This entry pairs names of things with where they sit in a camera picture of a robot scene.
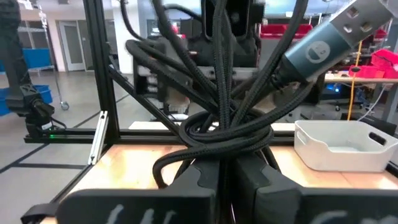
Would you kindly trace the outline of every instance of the screen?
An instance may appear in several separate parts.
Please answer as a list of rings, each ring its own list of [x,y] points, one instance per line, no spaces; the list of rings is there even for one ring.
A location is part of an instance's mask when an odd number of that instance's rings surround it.
[[[208,37],[213,36],[213,15],[215,7],[211,1],[205,1],[205,29]],[[235,37],[246,35],[248,29],[249,1],[228,1],[226,11]]]

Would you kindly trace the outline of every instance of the concrete floor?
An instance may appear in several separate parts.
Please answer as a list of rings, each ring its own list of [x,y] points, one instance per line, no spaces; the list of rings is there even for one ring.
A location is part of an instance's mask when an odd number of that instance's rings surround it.
[[[63,111],[55,86],[54,73],[32,75],[32,82],[50,85],[56,108],[54,118],[68,127],[95,128],[100,106],[94,73],[59,73],[60,88],[64,101],[70,105]],[[0,75],[0,88],[8,87],[4,75]],[[151,115],[136,100],[117,84],[115,94],[118,100],[119,125],[128,128],[133,121],[149,121]],[[332,116],[338,116],[333,106],[323,106]],[[190,113],[201,110],[197,105],[190,107]],[[0,217],[2,224],[20,223],[19,218],[31,206],[47,203],[66,186],[81,167],[87,163],[90,145],[87,144],[25,144],[25,123],[15,114],[0,117]],[[51,164],[74,165],[67,169]]]

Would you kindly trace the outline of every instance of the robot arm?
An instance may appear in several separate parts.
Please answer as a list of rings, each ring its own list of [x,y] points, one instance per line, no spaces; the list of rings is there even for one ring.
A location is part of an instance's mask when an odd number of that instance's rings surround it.
[[[15,0],[0,0],[0,60],[6,69],[9,93],[7,107],[25,117],[30,136],[39,137],[53,128],[54,107],[43,102],[33,86],[19,41],[21,23],[19,4]]]

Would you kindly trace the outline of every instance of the metal bracket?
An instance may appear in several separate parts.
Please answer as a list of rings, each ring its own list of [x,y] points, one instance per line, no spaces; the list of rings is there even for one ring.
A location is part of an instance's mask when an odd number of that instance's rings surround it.
[[[105,140],[105,132],[108,128],[108,112],[101,111],[98,118],[97,128],[94,134],[93,144],[91,145],[88,165],[95,165],[100,159],[100,154]]]

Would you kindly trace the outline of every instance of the white plastic tray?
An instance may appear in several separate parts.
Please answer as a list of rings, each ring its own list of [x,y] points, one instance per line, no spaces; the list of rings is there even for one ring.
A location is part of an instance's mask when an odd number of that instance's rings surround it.
[[[360,121],[296,121],[294,149],[311,169],[382,172],[398,139]]]

